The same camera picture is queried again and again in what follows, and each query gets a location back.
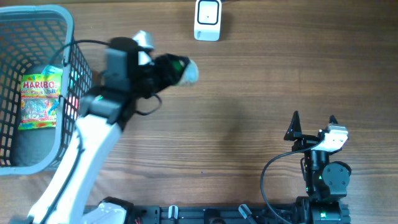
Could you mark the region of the green lid small jar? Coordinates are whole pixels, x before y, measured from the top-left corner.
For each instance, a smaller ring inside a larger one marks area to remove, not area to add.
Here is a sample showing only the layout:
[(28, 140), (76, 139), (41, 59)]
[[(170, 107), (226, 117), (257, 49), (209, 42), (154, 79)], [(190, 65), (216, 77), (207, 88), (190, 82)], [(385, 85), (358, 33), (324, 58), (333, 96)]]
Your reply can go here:
[(199, 79), (199, 69), (197, 64), (190, 60), (182, 73), (180, 80), (174, 86), (192, 86), (196, 84)]

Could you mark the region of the Haribo gummy candy bag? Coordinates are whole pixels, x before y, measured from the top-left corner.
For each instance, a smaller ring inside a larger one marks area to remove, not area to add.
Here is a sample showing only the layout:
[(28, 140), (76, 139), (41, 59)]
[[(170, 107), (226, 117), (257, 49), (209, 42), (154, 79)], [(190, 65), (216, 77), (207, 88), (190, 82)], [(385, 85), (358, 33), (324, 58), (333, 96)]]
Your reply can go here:
[(24, 75), (21, 85), (18, 130), (56, 127), (62, 73)]

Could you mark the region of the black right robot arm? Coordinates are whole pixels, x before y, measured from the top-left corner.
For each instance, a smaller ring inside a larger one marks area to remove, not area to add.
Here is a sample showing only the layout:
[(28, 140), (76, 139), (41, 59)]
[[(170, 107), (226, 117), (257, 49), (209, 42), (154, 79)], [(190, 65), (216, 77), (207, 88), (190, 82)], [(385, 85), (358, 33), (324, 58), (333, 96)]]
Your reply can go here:
[(306, 197), (297, 197), (292, 223), (350, 223), (348, 206), (341, 203), (347, 196), (351, 167), (341, 161), (330, 161), (348, 140), (348, 130), (331, 115), (329, 123), (317, 135), (302, 132), (299, 112), (295, 111), (284, 136), (292, 141), (292, 152), (303, 152), (300, 168), (306, 186)]

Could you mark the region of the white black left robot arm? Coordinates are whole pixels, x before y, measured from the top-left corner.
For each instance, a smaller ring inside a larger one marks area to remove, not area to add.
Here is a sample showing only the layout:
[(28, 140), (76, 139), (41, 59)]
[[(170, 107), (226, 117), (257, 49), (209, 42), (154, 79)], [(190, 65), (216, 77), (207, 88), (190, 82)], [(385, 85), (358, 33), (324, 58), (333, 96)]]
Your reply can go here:
[(158, 97), (170, 86), (197, 82), (197, 64), (185, 56), (152, 57), (148, 38), (115, 37), (106, 43), (104, 84), (80, 98), (72, 139), (49, 186), (30, 209), (26, 223), (135, 223), (134, 205), (106, 198), (92, 211), (86, 201), (108, 154), (137, 101)]

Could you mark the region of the teal tissue packet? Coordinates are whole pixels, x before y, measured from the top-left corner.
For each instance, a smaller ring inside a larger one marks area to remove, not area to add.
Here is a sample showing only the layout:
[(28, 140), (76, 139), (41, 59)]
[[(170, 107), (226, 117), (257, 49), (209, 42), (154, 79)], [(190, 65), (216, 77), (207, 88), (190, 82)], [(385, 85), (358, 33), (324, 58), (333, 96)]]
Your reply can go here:
[(53, 65), (46, 65), (42, 70), (42, 75), (62, 74), (63, 69)]

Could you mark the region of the red white snack packet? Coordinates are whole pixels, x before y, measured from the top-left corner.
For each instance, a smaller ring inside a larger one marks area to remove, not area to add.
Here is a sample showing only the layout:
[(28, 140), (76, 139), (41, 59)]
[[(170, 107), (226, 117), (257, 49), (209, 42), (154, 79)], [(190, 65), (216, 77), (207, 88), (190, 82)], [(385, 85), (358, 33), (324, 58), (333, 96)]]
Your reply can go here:
[(78, 107), (79, 107), (78, 98), (75, 96), (68, 96), (66, 106), (65, 106), (66, 115), (68, 115), (72, 119), (77, 119)]

